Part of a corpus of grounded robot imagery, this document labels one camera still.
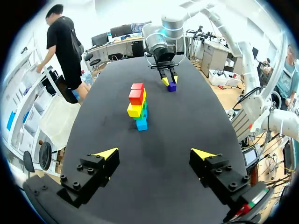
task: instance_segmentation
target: red block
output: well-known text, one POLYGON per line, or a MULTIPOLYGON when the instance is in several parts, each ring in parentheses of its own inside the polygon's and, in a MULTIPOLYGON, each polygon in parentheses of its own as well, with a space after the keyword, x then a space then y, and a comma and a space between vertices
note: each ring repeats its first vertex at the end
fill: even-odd
POLYGON ((142 105, 143 92, 144 92, 144 89, 131 90, 130 95, 129 95, 129 100, 130 100, 131 105, 142 105))
POLYGON ((133 83, 132 90, 143 90, 144 89, 144 85, 143 83, 133 83))

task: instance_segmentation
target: black shorts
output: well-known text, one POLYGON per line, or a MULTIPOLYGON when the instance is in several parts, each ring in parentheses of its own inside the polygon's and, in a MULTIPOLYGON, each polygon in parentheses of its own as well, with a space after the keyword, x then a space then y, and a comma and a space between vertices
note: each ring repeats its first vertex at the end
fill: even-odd
POLYGON ((73 66, 69 68, 62 68, 64 73, 65 83, 68 88, 75 90, 81 85, 81 66, 80 63, 74 63, 73 66))

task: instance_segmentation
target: hair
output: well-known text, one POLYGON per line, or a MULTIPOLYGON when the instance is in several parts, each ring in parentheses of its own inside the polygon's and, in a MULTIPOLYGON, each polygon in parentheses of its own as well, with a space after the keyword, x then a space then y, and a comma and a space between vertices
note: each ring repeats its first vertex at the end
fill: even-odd
POLYGON ((52 14, 61 14, 62 12, 64 11, 64 6, 62 4, 57 4, 55 6, 53 6, 49 11, 48 13, 46 14, 46 19, 52 14))

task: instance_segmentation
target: purple block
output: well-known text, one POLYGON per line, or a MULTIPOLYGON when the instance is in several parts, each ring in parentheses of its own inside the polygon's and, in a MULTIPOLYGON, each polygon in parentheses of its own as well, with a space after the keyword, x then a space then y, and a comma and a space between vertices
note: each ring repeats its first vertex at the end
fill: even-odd
POLYGON ((174 92, 175 90, 177 90, 177 85, 174 82, 169 83, 168 88, 168 92, 174 92))

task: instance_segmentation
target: office chair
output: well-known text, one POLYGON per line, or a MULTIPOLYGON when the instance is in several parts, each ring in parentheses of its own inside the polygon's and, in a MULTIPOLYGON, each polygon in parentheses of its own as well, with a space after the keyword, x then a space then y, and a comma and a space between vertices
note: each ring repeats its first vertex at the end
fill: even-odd
POLYGON ((122 53, 116 53, 116 54, 108 55, 108 58, 110 61, 114 62, 114 60, 116 60, 116 61, 121 60, 123 58, 123 55, 122 55, 122 53))
MULTIPOLYGON (((52 147, 50 143, 44 142, 39 150, 38 160, 41 168, 43 170, 48 170, 51 164, 51 161, 60 164, 59 161, 52 159, 52 154, 56 153, 57 151, 52 152, 52 147)), ((33 162, 31 158, 31 154, 28 151, 24 152, 23 161, 25 169, 31 173, 34 173, 33 162)))
POLYGON ((93 57, 93 54, 87 52, 86 55, 84 56, 84 60, 86 62, 89 61, 89 65, 90 66, 95 66, 97 68, 97 70, 98 70, 98 73, 99 73, 98 63, 101 62, 101 59, 98 58, 98 59, 95 59, 95 60, 93 60, 93 61, 90 62, 90 60, 92 59, 92 57, 93 57))

